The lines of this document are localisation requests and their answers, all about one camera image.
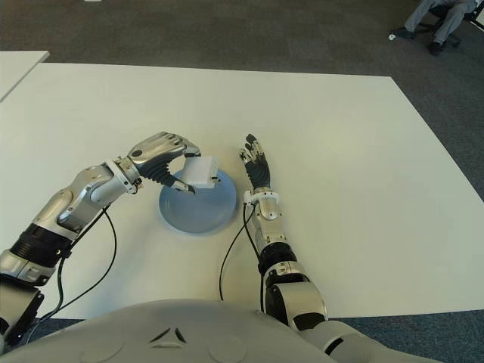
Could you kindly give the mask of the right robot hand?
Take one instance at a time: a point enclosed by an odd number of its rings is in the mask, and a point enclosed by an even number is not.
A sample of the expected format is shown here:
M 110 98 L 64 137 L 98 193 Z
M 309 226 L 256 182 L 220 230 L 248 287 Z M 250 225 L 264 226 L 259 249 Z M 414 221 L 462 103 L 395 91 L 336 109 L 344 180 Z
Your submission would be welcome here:
M 244 164 L 253 190 L 271 188 L 271 175 L 268 161 L 258 139 L 248 134 L 246 144 L 239 150 L 239 157 Z

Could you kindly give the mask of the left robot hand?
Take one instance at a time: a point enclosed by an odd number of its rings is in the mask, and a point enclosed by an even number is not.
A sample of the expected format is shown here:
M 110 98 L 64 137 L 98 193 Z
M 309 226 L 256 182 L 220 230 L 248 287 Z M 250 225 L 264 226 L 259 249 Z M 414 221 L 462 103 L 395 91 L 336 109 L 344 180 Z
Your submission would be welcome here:
M 159 132 L 139 143 L 128 153 L 139 175 L 177 191 L 195 194 L 195 189 L 176 178 L 169 164 L 178 157 L 200 157 L 200 148 L 177 134 Z

